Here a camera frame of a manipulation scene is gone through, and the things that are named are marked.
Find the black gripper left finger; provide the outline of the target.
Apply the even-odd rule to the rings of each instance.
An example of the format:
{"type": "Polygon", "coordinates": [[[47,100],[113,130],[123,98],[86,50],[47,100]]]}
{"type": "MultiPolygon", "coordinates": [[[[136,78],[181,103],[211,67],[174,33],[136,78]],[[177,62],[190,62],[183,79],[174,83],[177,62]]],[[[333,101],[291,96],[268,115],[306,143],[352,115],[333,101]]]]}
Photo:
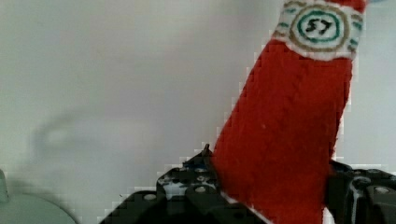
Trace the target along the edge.
{"type": "Polygon", "coordinates": [[[209,146],[128,196],[99,224],[267,224],[220,193],[209,146]]]}

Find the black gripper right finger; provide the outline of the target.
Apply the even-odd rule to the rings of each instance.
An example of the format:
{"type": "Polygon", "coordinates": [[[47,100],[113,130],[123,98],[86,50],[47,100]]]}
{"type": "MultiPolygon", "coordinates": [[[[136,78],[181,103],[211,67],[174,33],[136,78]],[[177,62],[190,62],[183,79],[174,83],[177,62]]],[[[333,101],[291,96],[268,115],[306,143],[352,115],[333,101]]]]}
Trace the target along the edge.
{"type": "Polygon", "coordinates": [[[395,175],[330,162],[326,208],[335,224],[396,224],[395,175]]]}

